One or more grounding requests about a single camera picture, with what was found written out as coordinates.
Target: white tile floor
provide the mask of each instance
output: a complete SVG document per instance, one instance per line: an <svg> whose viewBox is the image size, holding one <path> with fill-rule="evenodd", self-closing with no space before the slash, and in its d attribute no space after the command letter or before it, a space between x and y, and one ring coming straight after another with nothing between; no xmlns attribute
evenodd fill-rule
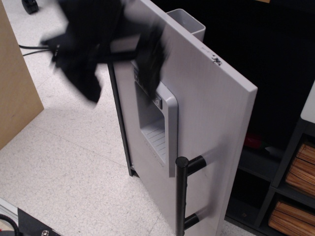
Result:
<svg viewBox="0 0 315 236"><path fill-rule="evenodd" d="M20 0L2 2L21 45L64 29L51 0L37 0L33 15ZM103 90L94 107L54 71L49 53L24 58L45 110L0 150L0 197L65 236L173 236L128 175L107 66L97 69ZM224 222L221 235L253 234Z"/></svg>

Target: black wheel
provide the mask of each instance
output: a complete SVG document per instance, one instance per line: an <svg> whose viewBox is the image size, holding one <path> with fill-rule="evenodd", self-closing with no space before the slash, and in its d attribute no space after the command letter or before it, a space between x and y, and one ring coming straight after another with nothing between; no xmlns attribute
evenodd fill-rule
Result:
<svg viewBox="0 0 315 236"><path fill-rule="evenodd" d="M27 13L32 14L38 11L36 0L22 0L22 4Z"/></svg>

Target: door handle mount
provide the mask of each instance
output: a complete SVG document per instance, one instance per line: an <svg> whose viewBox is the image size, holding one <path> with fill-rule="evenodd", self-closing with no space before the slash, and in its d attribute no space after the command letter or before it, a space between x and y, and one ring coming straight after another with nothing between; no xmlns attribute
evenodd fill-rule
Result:
<svg viewBox="0 0 315 236"><path fill-rule="evenodd" d="M183 236L185 230L199 222L198 216L194 213L185 218L186 193L188 176L207 166L205 159L198 156L192 160L186 157L176 159L176 223L175 235Z"/></svg>

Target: white fridge door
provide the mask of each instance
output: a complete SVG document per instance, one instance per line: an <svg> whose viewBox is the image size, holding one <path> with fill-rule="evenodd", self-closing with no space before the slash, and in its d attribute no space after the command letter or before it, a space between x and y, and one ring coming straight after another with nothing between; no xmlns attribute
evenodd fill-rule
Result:
<svg viewBox="0 0 315 236"><path fill-rule="evenodd" d="M169 51L157 89L161 107L135 81L136 65L114 64L133 167L174 229L175 159L202 155L207 166L188 177L186 206L186 216L196 213L200 222L185 235L218 236L257 88L151 1L135 0L126 12L147 23L164 22ZM154 131L156 145L148 141Z"/></svg>

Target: drip tray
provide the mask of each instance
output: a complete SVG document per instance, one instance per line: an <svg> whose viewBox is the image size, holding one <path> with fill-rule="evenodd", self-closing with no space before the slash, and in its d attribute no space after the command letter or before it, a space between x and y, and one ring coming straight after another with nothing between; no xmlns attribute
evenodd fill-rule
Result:
<svg viewBox="0 0 315 236"><path fill-rule="evenodd" d="M165 122L164 119L160 119L154 123L151 123L143 128L141 132L144 137L158 154L161 160L166 163L166 144L165 144Z"/></svg>

